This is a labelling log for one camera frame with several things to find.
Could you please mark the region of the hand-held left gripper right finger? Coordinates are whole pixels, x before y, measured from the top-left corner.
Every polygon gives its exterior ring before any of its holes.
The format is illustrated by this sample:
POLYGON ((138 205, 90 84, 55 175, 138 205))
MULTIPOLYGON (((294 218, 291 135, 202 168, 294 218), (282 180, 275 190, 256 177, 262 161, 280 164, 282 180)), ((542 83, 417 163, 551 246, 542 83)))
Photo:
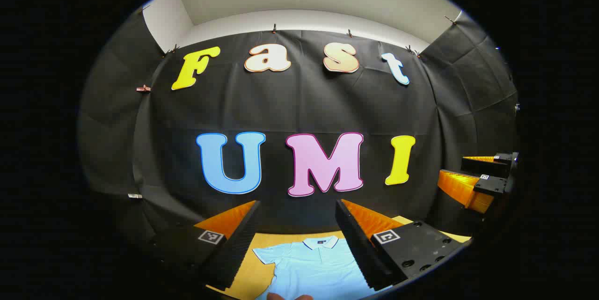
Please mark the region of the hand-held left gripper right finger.
POLYGON ((417 279, 466 246, 423 221, 402 223, 345 199, 336 201, 335 217, 376 291, 417 279))

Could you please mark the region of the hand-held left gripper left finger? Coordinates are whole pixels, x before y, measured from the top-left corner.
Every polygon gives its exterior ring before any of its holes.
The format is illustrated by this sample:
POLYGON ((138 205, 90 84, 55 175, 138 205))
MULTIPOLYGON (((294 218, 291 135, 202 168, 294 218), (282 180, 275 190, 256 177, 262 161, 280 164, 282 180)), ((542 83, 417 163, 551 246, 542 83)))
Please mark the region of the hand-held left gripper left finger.
POLYGON ((256 234, 260 204, 253 200, 195 225, 163 230, 150 240, 151 253, 185 283, 224 291, 256 234))

